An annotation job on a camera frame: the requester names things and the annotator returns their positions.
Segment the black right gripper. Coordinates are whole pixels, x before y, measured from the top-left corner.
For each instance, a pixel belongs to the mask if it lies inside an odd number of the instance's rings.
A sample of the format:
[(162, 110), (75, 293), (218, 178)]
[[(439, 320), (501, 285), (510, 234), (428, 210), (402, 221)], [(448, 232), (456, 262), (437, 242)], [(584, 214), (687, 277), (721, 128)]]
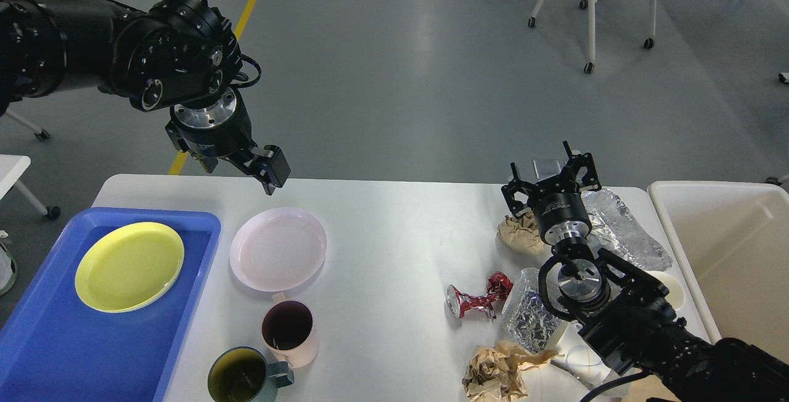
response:
[[(576, 153), (568, 141), (562, 143), (567, 161), (552, 180), (554, 194), (536, 200), (533, 205), (541, 240), (547, 245), (557, 245), (569, 238), (586, 238), (592, 223), (581, 193), (603, 189), (592, 153)], [(501, 193), (511, 216), (522, 217), (532, 208), (530, 200), (541, 197), (542, 190), (538, 184), (521, 178), (515, 162), (510, 163), (510, 170), (511, 178), (501, 187)]]

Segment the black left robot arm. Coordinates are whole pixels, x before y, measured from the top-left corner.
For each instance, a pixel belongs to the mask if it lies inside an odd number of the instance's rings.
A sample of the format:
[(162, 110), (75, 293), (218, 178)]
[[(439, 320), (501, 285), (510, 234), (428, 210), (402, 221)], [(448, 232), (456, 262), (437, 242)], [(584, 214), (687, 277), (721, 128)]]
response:
[(240, 90), (258, 78), (231, 21), (208, 0), (161, 0), (148, 11), (115, 0), (2, 0), (2, 113), (12, 102), (95, 87), (141, 112), (169, 110), (166, 132), (206, 172), (224, 160), (266, 194), (291, 169), (278, 146), (256, 152)]

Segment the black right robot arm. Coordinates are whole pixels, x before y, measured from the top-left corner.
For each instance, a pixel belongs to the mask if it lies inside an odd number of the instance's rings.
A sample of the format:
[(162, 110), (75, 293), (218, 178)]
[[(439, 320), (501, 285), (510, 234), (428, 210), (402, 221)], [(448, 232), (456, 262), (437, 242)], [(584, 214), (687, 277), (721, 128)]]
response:
[(540, 267), (545, 309), (580, 323), (579, 334), (618, 378), (589, 392), (590, 401), (611, 387), (654, 375), (681, 401), (786, 401), (786, 363), (742, 340), (709, 343), (691, 334), (668, 303), (668, 288), (607, 248), (592, 250), (583, 191), (600, 191), (591, 153), (572, 153), (558, 174), (536, 183), (520, 177), (502, 186), (507, 208), (531, 211), (552, 255)]

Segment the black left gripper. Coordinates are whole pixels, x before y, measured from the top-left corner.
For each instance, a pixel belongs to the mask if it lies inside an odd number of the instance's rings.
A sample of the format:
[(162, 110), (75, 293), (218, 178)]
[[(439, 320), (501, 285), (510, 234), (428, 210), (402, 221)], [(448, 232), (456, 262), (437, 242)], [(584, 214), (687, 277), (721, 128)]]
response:
[(290, 176), (281, 147), (264, 146), (262, 154), (254, 153), (257, 145), (251, 121), (237, 88), (226, 88), (217, 101), (204, 108), (172, 106), (165, 130), (175, 149), (189, 154), (208, 174), (215, 171), (219, 160), (225, 160), (260, 182), (268, 196), (282, 188)]

